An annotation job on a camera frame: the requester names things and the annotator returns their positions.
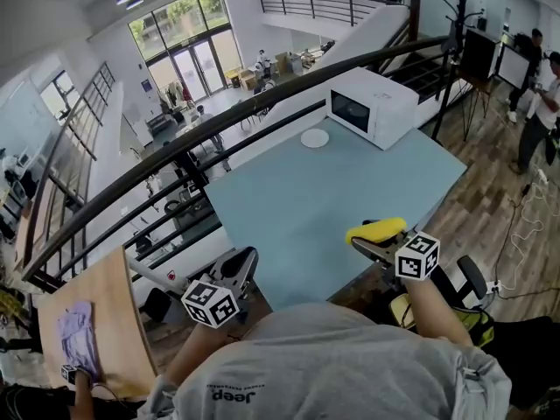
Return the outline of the wooden desk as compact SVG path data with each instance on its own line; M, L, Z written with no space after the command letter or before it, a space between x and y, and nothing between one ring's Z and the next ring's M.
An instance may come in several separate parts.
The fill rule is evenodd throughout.
M38 300L44 368L53 387L66 386L58 319L77 302L93 304L94 338L104 383L121 398L150 393L157 368L133 296L129 264L119 246Z

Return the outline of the yellow-green bag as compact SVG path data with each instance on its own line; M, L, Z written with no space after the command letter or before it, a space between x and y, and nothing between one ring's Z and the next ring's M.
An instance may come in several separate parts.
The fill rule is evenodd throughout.
M469 333L472 343L482 348L494 340L494 319L483 310L452 310Z

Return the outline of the person's left forearm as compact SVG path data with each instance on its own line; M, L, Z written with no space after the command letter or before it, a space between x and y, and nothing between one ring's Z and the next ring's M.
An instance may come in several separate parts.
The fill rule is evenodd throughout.
M164 372L165 380L179 387L208 357L228 343L228 328L196 325Z

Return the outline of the black cabinet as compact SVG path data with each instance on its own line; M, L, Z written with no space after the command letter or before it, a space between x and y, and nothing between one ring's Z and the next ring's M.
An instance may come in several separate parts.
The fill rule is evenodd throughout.
M469 76L488 81L494 74L500 52L500 41L484 31L468 29L460 68Z

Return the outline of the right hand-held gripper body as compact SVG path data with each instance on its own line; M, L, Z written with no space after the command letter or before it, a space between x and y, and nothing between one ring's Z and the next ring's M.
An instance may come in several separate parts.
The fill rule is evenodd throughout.
M388 256L381 280L392 288L404 280L423 281L438 266L440 240L419 232Z

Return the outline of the white microwave oven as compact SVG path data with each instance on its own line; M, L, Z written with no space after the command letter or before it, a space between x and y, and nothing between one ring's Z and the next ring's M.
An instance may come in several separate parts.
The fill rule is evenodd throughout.
M356 67L329 80L327 116L385 151L415 124L417 92Z

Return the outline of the yellow banana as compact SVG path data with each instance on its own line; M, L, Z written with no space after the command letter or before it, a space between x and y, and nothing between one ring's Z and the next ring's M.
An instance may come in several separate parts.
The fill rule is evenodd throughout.
M359 225L346 232L345 241L350 244L354 237L371 242L383 242L405 231L407 223L403 218L387 218L368 225Z

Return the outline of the black coat rack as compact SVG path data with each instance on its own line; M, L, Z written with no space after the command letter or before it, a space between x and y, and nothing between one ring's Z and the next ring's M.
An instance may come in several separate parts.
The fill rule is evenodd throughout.
M466 20L470 17L484 15L484 10L467 12L468 0L458 0L456 4L451 4L448 0L442 0L454 13L454 17L447 16L451 22L450 34L448 39L442 44L443 64L438 83L436 100L440 102L439 111L436 117L436 124L433 128L431 139L439 144L438 133L441 129L444 116L450 101L452 87L456 80L459 61L464 51Z

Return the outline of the pale yellow pad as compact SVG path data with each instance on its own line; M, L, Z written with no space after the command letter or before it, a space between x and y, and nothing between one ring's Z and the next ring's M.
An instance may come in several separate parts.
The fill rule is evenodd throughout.
M395 297L390 302L389 309L396 324L401 328L411 329L416 325L411 309L410 298L407 293Z

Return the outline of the white round plate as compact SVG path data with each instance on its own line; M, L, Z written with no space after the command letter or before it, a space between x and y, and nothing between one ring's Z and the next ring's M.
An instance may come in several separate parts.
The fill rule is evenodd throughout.
M302 145L310 149L324 147L329 139L329 134L323 129L308 129L300 137Z

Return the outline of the side table with hairpin legs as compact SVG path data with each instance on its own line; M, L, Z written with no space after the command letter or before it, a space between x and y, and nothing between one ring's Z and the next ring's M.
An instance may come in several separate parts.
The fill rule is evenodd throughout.
M461 69L458 70L458 78L462 82L459 88L459 102L462 115L463 141L466 142L479 104L482 107L482 118L487 118L494 84L492 79L483 81L472 77Z

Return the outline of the person's grey shirt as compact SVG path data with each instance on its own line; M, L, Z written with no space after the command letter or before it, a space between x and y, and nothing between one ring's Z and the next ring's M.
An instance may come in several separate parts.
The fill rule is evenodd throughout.
M136 420L505 420L511 382L473 346L378 325L334 304L273 312Z

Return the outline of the grey trash bin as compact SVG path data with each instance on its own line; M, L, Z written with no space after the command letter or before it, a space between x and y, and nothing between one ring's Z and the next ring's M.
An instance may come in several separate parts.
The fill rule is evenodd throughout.
M142 311L153 321L165 323L165 318L172 306L172 298L159 288L152 288L146 298Z

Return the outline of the white framed panel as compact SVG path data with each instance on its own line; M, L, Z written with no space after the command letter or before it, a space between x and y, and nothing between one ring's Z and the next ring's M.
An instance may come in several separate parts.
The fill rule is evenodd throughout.
M530 61L509 45L502 45L496 76L513 88L520 89L525 81Z

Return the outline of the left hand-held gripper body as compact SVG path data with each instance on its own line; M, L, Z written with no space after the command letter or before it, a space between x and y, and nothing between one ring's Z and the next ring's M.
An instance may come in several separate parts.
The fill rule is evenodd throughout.
M215 278L200 271L189 277L180 302L193 321L218 329L231 319L244 324L249 315L250 274Z

